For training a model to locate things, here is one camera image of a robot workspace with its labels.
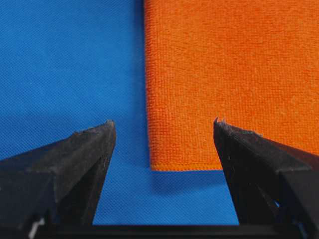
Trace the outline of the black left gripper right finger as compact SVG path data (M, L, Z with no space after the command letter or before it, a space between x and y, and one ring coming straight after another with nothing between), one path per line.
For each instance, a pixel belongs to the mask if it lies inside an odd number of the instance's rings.
M239 221L227 239L316 239L319 158L216 120L213 139Z

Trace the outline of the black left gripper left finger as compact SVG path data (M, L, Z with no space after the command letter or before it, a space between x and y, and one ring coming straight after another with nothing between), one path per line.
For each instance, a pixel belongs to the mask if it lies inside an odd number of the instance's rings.
M108 120L1 160L1 238L32 239L45 225L91 225L115 142Z

